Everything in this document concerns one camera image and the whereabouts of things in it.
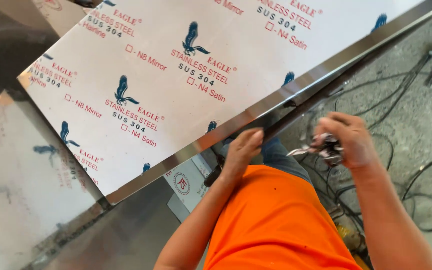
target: wire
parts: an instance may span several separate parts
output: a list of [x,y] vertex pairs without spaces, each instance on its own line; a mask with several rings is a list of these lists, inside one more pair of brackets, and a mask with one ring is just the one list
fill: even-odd
[[[346,94],[349,94],[351,92],[354,92],[358,89],[361,89],[364,86],[367,85],[372,85],[374,83],[378,83],[378,82],[382,82],[385,80],[390,80],[390,79],[394,79],[394,78],[398,78],[398,77],[403,77],[403,80],[401,81],[401,83],[399,84],[399,86],[393,91],[391,92],[388,96],[386,96],[385,98],[381,99],[380,101],[378,101],[376,104],[370,106],[369,108],[357,112],[354,115],[357,116],[361,116],[363,114],[366,114],[372,110],[374,110],[376,107],[380,106],[381,104],[389,101],[390,99],[392,99],[394,96],[396,96],[398,94],[398,92],[400,92],[396,99],[391,103],[391,105],[389,106],[389,108],[384,112],[384,114],[379,117],[378,120],[376,120],[374,123],[372,123],[371,125],[369,125],[368,130],[373,129],[375,126],[377,126],[378,124],[382,123],[393,111],[393,109],[397,106],[397,104],[399,103],[399,101],[401,100],[401,98],[403,97],[403,95],[409,90],[410,86],[412,85],[412,83],[414,82],[414,80],[416,79],[417,76],[419,75],[430,75],[431,72],[424,72],[422,71],[423,67],[429,62],[429,60],[431,59],[430,56],[424,56],[422,57],[418,63],[411,68],[410,71],[408,72],[403,72],[403,73],[398,73],[398,74],[393,74],[387,77],[383,77],[383,78],[378,78],[375,80],[371,80],[365,83],[361,83],[359,85],[354,86],[351,89],[347,89],[347,90],[341,90],[331,96],[329,96],[329,100],[332,101],[334,100],[334,111],[338,111],[338,100]],[[316,113],[313,110],[311,112],[311,116],[310,119],[308,120],[308,126],[306,129],[307,135],[313,130],[311,123],[313,122]],[[380,133],[373,133],[372,136],[374,137],[379,137],[384,139],[385,141],[388,142],[389,146],[390,146],[390,154],[389,154],[389,158],[388,158],[388,162],[387,162],[387,166],[386,166],[386,170],[388,171],[389,168],[391,167],[391,163],[393,161],[393,157],[394,157],[394,145],[391,142],[391,140],[389,139],[389,137],[387,135],[384,134],[380,134]],[[342,187],[340,189],[337,189],[336,191],[334,191],[334,189],[331,187],[331,185],[329,184],[329,177],[332,171],[332,168],[328,168],[325,171],[322,171],[322,173],[324,172],[328,172],[327,176],[324,177],[323,175],[321,175],[320,171],[318,171],[316,168],[316,163],[319,160],[319,157],[317,157],[314,161],[314,167],[308,165],[307,163],[304,163],[303,161],[308,157],[308,155],[304,156],[303,159],[301,160],[301,164],[304,165],[305,167],[311,169],[312,171],[314,171],[316,173],[316,175],[319,176],[319,178],[321,178],[321,180],[324,182],[324,184],[326,185],[326,193],[324,193],[321,189],[316,189],[319,193],[324,194],[326,198],[331,198],[330,192],[333,196],[333,202],[335,204],[339,204],[341,205],[341,207],[343,208],[343,212],[346,213],[350,219],[353,222],[357,222],[357,224],[359,224],[359,226],[361,227],[361,229],[364,230],[364,224],[363,221],[361,220],[361,218],[359,217],[361,215],[361,212],[354,212],[350,207],[348,207],[341,199],[340,197],[347,191],[355,189],[356,186],[355,185],[348,185],[345,187]],[[423,174],[423,172],[427,169],[429,169],[432,166],[432,161],[430,161],[426,166],[422,166],[417,172],[415,172],[409,179],[408,181],[406,181],[406,183],[408,183],[407,187],[404,190],[404,194],[401,197],[401,201],[404,202],[406,200],[412,199],[413,201],[413,208],[411,211],[411,218],[414,219],[414,215],[416,212],[416,201],[415,198],[416,197],[422,197],[422,198],[427,198],[429,200],[432,201],[432,195],[430,194],[425,194],[425,193],[418,193],[418,192],[411,192],[411,187],[413,186],[413,184],[416,182],[416,180],[419,178],[419,176],[421,176],[421,174]],[[418,225],[418,228],[423,231],[423,232],[432,232],[432,228],[422,228]]]

